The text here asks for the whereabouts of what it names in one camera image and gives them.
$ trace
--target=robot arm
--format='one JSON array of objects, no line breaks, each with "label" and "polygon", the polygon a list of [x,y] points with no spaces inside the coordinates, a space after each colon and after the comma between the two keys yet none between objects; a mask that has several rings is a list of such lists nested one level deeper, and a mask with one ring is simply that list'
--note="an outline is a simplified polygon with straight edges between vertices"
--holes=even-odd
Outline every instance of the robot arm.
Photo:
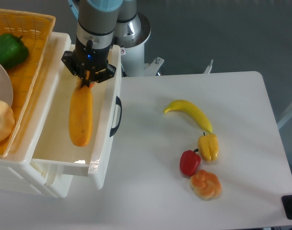
[{"label": "robot arm", "polygon": [[107,56],[122,1],[80,1],[75,49],[66,51],[62,61],[73,75],[82,79],[82,86],[89,87],[92,81],[103,82],[115,74],[116,68],[108,64]]}]

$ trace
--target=plastic drawer unit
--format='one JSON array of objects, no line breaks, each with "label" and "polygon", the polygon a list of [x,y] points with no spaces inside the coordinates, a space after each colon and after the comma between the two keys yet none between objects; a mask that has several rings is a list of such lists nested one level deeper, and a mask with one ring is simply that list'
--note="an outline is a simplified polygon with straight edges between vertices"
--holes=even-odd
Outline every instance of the plastic drawer unit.
[{"label": "plastic drawer unit", "polygon": [[113,46],[108,56],[117,68],[115,76],[91,89],[93,135],[85,147],[74,146],[68,132],[77,77],[67,70],[61,57],[73,49],[68,34],[51,34],[19,132],[7,156],[0,158],[0,189],[65,197],[74,175],[88,176],[94,189],[102,188],[113,131],[121,118],[120,48]]}]

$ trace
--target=bagel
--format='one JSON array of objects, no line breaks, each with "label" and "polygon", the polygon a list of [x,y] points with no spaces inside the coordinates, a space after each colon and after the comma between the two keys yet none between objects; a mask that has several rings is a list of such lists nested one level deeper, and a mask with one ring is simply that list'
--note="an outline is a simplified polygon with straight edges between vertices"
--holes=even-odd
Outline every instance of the bagel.
[{"label": "bagel", "polygon": [[15,125],[12,108],[0,100],[0,142],[12,132]]}]

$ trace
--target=drawer handle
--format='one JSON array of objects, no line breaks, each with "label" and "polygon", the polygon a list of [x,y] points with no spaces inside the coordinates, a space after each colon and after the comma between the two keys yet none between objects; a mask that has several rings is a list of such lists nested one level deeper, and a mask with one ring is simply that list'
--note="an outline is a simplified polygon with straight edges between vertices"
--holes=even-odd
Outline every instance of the drawer handle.
[{"label": "drawer handle", "polygon": [[116,105],[118,105],[120,107],[119,121],[118,121],[118,124],[114,128],[111,128],[111,131],[109,133],[109,137],[112,137],[113,135],[115,135],[115,133],[117,132],[117,130],[118,130],[119,126],[120,126],[120,122],[121,122],[122,104],[121,104],[121,99],[118,96],[116,96]]}]

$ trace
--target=donut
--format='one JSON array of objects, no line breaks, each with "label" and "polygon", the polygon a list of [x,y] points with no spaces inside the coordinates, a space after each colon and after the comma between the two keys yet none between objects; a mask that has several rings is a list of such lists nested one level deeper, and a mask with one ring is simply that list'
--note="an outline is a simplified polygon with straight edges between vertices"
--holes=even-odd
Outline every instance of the donut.
[{"label": "donut", "polygon": [[221,183],[218,177],[205,170],[199,170],[196,174],[190,177],[190,185],[194,192],[203,200],[217,198],[222,191]]},{"label": "donut", "polygon": [[12,132],[15,125],[12,108],[0,100],[0,142]]}]

